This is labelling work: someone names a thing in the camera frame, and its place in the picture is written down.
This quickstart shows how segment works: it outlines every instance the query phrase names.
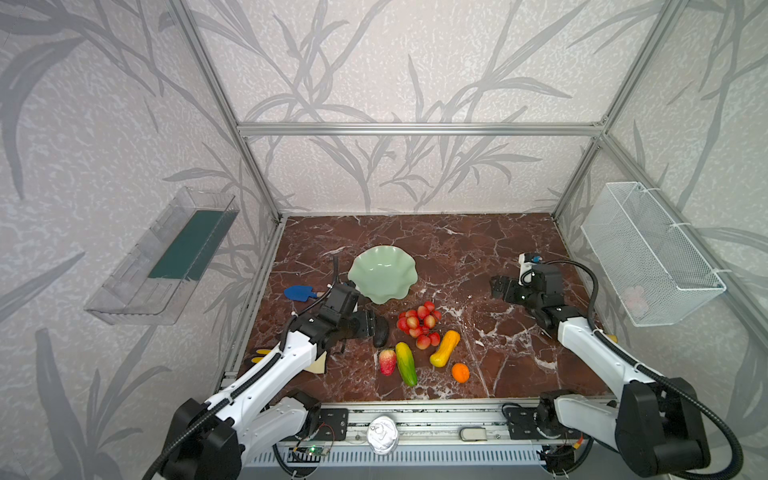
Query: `brown marble countertop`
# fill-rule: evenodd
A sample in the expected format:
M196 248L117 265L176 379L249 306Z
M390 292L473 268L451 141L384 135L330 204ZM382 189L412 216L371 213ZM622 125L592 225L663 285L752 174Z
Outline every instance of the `brown marble countertop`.
M376 245L396 245L416 261L419 281L405 299L370 305L390 322L387 347L401 341L411 346L419 384L405 386L396 371L382 375L378 349L370 339L350 340L343 354L328 356L325 374L301 372L276 398L294 388L322 402L530 397L555 389L573 389L588 396L606 393L599 377L575 354L544 335L522 307L490 296L491 276L518 275L520 253L539 252L546 260L567 258L548 214L291 217L240 374L253 366L256 349L276 345L290 312L306 305L292 305L283 295L284 289L311 285L324 290L333 271L333 254L339 256L341 277L346 280L355 257ZM587 292L575 268L561 268L566 302L585 311ZM419 350L415 340L396 327L401 311L426 300L443 313L436 331L442 335L454 329L462 336L442 369L429 363L437 347ZM469 367L467 383L452 378L450 368L455 362Z

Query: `orange fruit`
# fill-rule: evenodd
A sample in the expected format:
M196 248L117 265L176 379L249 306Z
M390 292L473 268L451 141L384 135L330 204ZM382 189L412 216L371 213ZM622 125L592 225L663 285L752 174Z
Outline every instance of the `orange fruit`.
M456 363L451 368L451 375L456 382L464 383L469 380L469 368L463 363Z

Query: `silver can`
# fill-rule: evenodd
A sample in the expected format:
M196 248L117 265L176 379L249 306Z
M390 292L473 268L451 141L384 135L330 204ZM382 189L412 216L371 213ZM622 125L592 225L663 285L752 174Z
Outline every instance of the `silver can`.
M400 437L395 421L386 415L378 417L368 425L366 436L377 455L386 455L394 450Z

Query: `side wall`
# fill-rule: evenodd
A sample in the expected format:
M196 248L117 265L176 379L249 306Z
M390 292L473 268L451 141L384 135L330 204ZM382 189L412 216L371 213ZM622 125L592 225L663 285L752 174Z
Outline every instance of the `side wall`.
M164 2L0 4L0 478L140 478L273 223ZM83 310L181 186L241 212L173 326Z
M768 2L690 2L611 132L766 305ZM559 225L571 255L600 273L598 311L650 366L682 376L739 436L740 478L768 469L768 356L722 299L675 326L637 328L581 233L606 182L628 180L600 153ZM707 424L715 469L730 451Z
M239 122L595 122L663 0L189 0ZM297 214L551 211L585 138L250 139Z

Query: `green bowl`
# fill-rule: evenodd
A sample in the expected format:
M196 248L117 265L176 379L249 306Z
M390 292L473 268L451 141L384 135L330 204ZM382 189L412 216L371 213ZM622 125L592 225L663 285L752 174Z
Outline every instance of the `green bowl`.
M355 258L348 277L363 295L381 305L389 299L408 295L416 283L416 261L402 248L379 245Z

